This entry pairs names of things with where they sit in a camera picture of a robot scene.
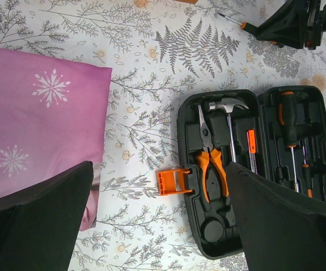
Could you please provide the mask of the small orange black screwdriver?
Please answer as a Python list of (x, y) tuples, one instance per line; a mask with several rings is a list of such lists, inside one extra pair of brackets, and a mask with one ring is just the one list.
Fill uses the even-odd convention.
[(308, 197), (313, 198), (311, 169), (307, 161), (307, 151), (306, 151), (305, 141), (301, 139), (301, 143), (302, 143), (302, 151), (303, 151), (303, 164), (302, 164), (303, 178), (306, 182), (307, 195)]

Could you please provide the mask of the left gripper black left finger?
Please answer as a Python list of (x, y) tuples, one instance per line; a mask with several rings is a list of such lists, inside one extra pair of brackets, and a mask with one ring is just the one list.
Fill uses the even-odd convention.
[(0, 198), (0, 270), (67, 270), (92, 180), (84, 161)]

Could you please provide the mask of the thin orange precision screwdriver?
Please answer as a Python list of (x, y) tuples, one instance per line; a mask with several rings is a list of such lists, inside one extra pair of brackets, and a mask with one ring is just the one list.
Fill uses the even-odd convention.
[(232, 19), (232, 18), (230, 18), (230, 17), (228, 17), (228, 16), (226, 16), (226, 15), (224, 15), (222, 13), (219, 13), (219, 12), (218, 12), (218, 15), (220, 15), (221, 17), (226, 18), (227, 20), (237, 24), (242, 30), (252, 34), (253, 36), (256, 36), (257, 33), (258, 33), (258, 27), (254, 26), (254, 25), (252, 25), (250, 23), (247, 23), (247, 22), (240, 23), (240, 22), (238, 22), (238, 21), (236, 21), (236, 20), (234, 20), (234, 19)]

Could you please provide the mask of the large orange black screwdriver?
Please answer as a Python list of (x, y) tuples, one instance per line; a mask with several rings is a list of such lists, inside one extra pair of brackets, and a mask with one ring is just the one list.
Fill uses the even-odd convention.
[(298, 144), (297, 99), (293, 91), (285, 91), (279, 95), (278, 116), (285, 147), (290, 149), (292, 155), (294, 190), (299, 193), (300, 187), (294, 153), (294, 149)]

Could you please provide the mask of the black handled steel hammer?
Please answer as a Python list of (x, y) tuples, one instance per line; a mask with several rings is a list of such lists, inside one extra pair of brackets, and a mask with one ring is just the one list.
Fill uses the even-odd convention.
[(209, 111), (215, 111), (215, 110), (223, 110), (226, 113), (227, 116), (227, 123), (229, 128), (229, 134), (230, 134), (230, 150), (231, 150), (231, 158), (233, 162), (236, 162), (236, 149), (234, 144), (234, 138), (233, 138), (233, 125), (232, 125), (232, 116), (233, 110), (235, 108), (239, 108), (241, 110), (248, 110), (248, 106), (234, 98), (222, 98), (219, 102), (209, 102), (208, 103), (208, 110)]

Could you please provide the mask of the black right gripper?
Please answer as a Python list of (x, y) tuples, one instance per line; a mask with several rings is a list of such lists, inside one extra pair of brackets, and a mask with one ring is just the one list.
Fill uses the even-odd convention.
[(272, 41), (295, 49), (315, 50), (326, 32), (326, 2), (286, 1), (255, 34), (260, 41)]

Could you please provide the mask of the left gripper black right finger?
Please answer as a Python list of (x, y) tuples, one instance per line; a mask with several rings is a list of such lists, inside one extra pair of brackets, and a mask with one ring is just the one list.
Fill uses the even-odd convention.
[(227, 182), (249, 270), (326, 270), (326, 203), (230, 163)]

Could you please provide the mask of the black plastic tool case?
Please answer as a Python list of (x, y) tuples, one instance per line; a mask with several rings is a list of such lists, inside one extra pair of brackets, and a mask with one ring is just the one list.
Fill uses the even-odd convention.
[(303, 139), (311, 169), (313, 198), (326, 202), (326, 112), (318, 88), (281, 86), (259, 95), (247, 89), (200, 93), (187, 98), (179, 108), (177, 139), (180, 166), (191, 171), (186, 176), (185, 184), (188, 189), (193, 189), (191, 193), (184, 194), (188, 219), (198, 249), (208, 259), (215, 260), (241, 252), (242, 244), (230, 192), (227, 198), (222, 195), (221, 181), (212, 164), (207, 170), (209, 203), (203, 194), (202, 170), (196, 160), (203, 147), (199, 135), (198, 105), (202, 106), (214, 148), (222, 153), (225, 170), (232, 162), (227, 116), (223, 110), (209, 111), (208, 103), (219, 102), (222, 98), (244, 102), (248, 110), (236, 107), (231, 114), (236, 163), (251, 170), (247, 131), (254, 129), (257, 174), (294, 190), (292, 155), (290, 149), (285, 147), (278, 116), (279, 95), (285, 91), (293, 91), (297, 99), (298, 144), (294, 153), (300, 192), (308, 196), (302, 172)]

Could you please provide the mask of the orange handled pliers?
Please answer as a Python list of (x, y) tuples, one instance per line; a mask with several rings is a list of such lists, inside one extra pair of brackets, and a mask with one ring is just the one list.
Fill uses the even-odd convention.
[(202, 151), (196, 156), (197, 164), (202, 170), (202, 188), (205, 200), (209, 203), (210, 197), (207, 191), (207, 170), (208, 166), (212, 164), (217, 170), (219, 180), (221, 181), (222, 195), (229, 196), (229, 189), (227, 183), (227, 174), (223, 168), (222, 153), (217, 148), (214, 148), (210, 129), (206, 123), (202, 106), (198, 105), (199, 117), (199, 135), (203, 143)]

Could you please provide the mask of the orange handled utility knife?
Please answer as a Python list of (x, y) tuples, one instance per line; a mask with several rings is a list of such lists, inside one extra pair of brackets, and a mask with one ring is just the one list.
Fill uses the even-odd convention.
[(249, 148), (251, 171), (257, 174), (258, 169), (257, 169), (257, 161), (256, 161), (256, 157), (255, 157), (255, 154), (257, 152), (257, 146), (256, 146), (255, 130), (254, 129), (249, 129), (247, 131), (247, 143), (248, 143), (248, 148)]

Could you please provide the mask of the orange case latch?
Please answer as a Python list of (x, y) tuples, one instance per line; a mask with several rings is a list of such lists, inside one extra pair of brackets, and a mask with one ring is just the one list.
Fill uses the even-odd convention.
[(157, 173), (158, 188), (161, 196), (191, 193), (185, 184), (186, 176), (191, 171), (186, 168), (170, 169)]

